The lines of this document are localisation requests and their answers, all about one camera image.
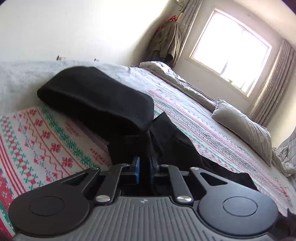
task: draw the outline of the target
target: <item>window frame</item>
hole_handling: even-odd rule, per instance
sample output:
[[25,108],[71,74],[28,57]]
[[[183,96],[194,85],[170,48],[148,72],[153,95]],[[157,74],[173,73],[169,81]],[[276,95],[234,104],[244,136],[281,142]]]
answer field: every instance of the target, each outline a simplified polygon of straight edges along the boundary
[[[223,14],[224,16],[226,16],[226,17],[230,18],[231,20],[235,21],[237,24],[241,25],[245,30],[247,30],[248,32],[250,32],[251,34],[253,34],[256,38],[258,38],[261,42],[263,42],[263,43],[268,47],[268,50],[267,50],[266,55],[265,55],[265,59],[263,60],[263,63],[262,63],[262,65],[261,65],[261,73],[260,73],[259,76],[256,77],[256,79],[254,79],[254,81],[252,82],[252,84],[250,84],[250,86],[248,87],[248,90],[247,90],[246,92],[244,92],[243,90],[241,90],[241,89],[240,89],[238,86],[236,86],[235,84],[232,84],[233,82],[232,82],[231,80],[228,80],[228,79],[226,79],[226,78],[223,78],[223,77],[221,76],[222,74],[216,72],[215,70],[213,70],[213,69],[210,68],[209,66],[203,64],[202,62],[200,62],[200,61],[198,61],[198,60],[196,60],[196,59],[194,58],[194,55],[195,55],[195,53],[196,53],[196,51],[197,51],[197,45],[198,45],[198,43],[199,43],[199,41],[200,41],[202,35],[204,34],[204,32],[205,32],[205,30],[206,30],[206,28],[207,28],[207,26],[208,26],[210,20],[212,19],[212,16],[214,15],[215,11],[218,12],[218,13],[220,13],[220,14]],[[253,91],[253,89],[254,89],[254,87],[256,86],[256,84],[257,84],[259,78],[260,78],[261,75],[262,75],[263,69],[264,69],[264,67],[265,67],[265,65],[266,65],[266,63],[267,63],[268,58],[270,57],[271,50],[272,50],[272,45],[271,45],[270,43],[268,43],[268,42],[267,42],[262,36],[260,36],[259,34],[257,34],[254,30],[252,30],[250,27],[248,27],[247,25],[245,25],[244,23],[242,23],[242,22],[239,21],[238,19],[232,17],[231,15],[225,13],[224,11],[222,11],[222,10],[220,10],[220,9],[215,8],[215,9],[212,11],[212,13],[211,13],[209,19],[207,20],[206,25],[204,26],[204,28],[203,28],[201,34],[199,35],[199,38],[197,39],[197,41],[196,41],[196,43],[195,43],[195,45],[194,45],[194,47],[193,47],[193,49],[192,49],[192,51],[191,51],[189,57],[186,58],[186,59],[187,59],[188,61],[190,61],[190,62],[192,62],[192,63],[194,63],[194,64],[198,64],[198,65],[201,66],[202,68],[204,68],[204,69],[206,69],[206,70],[208,70],[208,71],[214,73],[215,75],[217,75],[217,76],[220,78],[220,80],[226,82],[226,83],[229,84],[229,86],[231,86],[233,89],[235,89],[235,90],[239,91],[240,93],[242,93],[242,94],[243,94],[243,97],[244,97],[246,100],[248,100],[249,97],[250,97],[250,95],[251,95],[251,93],[252,93],[252,91]]]

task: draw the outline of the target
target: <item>patterned bedspread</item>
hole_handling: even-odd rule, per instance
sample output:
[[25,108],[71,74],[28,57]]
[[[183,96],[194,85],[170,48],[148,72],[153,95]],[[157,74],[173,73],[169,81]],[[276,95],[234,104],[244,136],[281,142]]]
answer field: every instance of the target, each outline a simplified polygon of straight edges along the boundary
[[[293,192],[284,179],[275,177],[246,144],[216,123],[209,111],[146,70],[125,71],[133,76],[140,73],[152,83],[138,89],[153,98],[155,117],[165,111],[201,155],[233,172],[249,173],[259,191],[269,195],[283,215],[287,208],[294,211]],[[136,79],[129,79],[131,87],[138,86]],[[15,234],[8,209],[22,193],[89,167],[108,170],[111,165],[106,141],[47,106],[0,116],[0,229],[7,236]]]

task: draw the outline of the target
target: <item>hanging jacket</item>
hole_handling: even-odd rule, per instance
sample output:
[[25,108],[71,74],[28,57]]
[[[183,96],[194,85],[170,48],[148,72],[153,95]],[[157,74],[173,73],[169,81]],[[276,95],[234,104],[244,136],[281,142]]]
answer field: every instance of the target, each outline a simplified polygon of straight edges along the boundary
[[163,29],[151,39],[146,60],[173,64],[180,50],[180,38],[178,23],[165,22]]

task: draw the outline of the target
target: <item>red and green patterned blanket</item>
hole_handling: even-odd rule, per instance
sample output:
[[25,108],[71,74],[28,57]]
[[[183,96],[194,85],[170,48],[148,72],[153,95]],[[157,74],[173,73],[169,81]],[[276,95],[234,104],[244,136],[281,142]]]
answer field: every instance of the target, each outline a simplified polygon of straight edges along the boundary
[[[249,173],[282,214],[286,214],[287,208],[292,209],[280,181],[231,138],[161,90],[146,93],[154,99],[155,116],[165,111],[201,155],[233,172]],[[108,170],[111,165],[106,141],[49,107],[32,107],[0,116],[0,229],[7,236],[15,234],[8,209],[22,193],[89,167]]]

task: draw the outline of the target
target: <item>gray ribbed surface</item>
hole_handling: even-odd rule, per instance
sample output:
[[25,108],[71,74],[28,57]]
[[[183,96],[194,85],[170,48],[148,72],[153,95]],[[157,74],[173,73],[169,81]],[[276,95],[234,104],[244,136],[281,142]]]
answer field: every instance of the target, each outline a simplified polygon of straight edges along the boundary
[[[16,241],[37,241],[22,234],[14,237]],[[46,241],[175,241],[233,240],[204,227],[193,210],[180,207],[168,197],[119,197],[110,206],[96,207],[89,219],[69,234]],[[253,240],[269,241],[264,235]]]

